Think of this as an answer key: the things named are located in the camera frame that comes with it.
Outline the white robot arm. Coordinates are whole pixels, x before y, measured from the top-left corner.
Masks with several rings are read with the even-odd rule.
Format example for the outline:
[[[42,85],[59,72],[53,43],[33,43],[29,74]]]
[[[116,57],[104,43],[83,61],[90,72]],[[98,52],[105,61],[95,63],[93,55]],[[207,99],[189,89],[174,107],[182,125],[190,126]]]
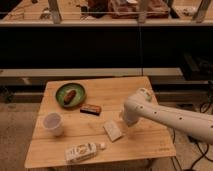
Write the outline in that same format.
[[[124,101],[123,121],[132,126],[143,117],[213,145],[212,115],[166,107],[154,104],[151,100],[150,92],[145,88],[139,88]]]

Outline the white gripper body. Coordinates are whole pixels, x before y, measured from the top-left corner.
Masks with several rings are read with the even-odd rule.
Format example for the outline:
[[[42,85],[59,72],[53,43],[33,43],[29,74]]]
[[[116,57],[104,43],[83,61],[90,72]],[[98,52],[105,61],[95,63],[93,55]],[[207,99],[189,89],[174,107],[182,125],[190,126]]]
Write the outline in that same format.
[[[133,126],[138,122],[138,116],[134,112],[125,109],[121,112],[121,118],[128,127]]]

